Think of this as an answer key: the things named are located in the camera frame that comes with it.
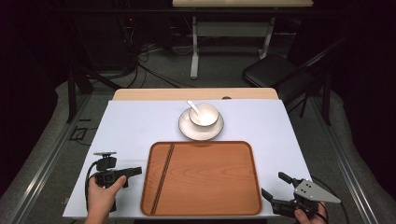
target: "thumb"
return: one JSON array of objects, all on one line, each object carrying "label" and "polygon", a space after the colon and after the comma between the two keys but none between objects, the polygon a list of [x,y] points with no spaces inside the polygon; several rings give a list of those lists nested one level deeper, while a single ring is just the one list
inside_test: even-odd
[{"label": "thumb", "polygon": [[305,212],[303,212],[303,210],[301,209],[295,210],[294,215],[301,224],[311,224],[311,221],[308,219],[308,217],[306,216]]},{"label": "thumb", "polygon": [[116,182],[114,182],[114,184],[108,188],[109,190],[111,190],[114,194],[116,194],[121,188],[122,186],[125,184],[126,182],[126,176],[122,175]]}]

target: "person's right hand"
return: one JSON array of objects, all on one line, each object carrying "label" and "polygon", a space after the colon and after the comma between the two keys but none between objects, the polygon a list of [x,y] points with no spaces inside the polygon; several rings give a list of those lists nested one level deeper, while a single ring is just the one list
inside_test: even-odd
[{"label": "person's right hand", "polygon": [[[324,203],[318,205],[318,213],[326,217],[326,211],[324,209]],[[323,220],[321,217],[318,216],[313,216],[311,219],[309,219],[305,212],[301,209],[297,209],[294,211],[294,215],[296,216],[297,220],[301,224],[326,224],[325,220]]]}]

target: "hand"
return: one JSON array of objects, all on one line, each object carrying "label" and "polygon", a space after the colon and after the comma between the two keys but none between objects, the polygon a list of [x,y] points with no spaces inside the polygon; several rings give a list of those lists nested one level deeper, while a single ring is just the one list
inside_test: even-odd
[{"label": "hand", "polygon": [[[318,205],[318,213],[326,217],[324,203],[321,204]],[[308,219],[305,212],[301,209],[295,210],[294,215],[301,224],[326,224],[326,221],[317,215],[314,215],[311,219]]]},{"label": "hand", "polygon": [[88,216],[85,223],[104,223],[113,206],[117,192],[126,182],[126,176],[120,177],[110,188],[104,189],[91,177],[88,187]]}]

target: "chair seat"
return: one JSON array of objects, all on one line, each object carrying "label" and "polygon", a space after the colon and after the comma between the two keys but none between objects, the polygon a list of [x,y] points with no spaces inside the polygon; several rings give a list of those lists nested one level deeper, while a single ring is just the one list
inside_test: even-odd
[{"label": "chair seat", "polygon": [[247,67],[243,72],[243,79],[252,87],[275,88],[279,99],[284,104],[287,104],[296,97],[296,94],[302,94],[315,82],[312,76],[302,72],[297,77],[292,77],[289,81],[279,86],[276,85],[297,68],[298,66],[288,60],[278,55],[270,54]]}]

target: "tray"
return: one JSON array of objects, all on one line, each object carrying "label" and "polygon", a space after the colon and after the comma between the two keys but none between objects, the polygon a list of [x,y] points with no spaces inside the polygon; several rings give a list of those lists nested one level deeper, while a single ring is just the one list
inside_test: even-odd
[{"label": "tray", "polygon": [[150,149],[146,216],[253,216],[262,197],[251,147],[242,141],[159,142]]}]

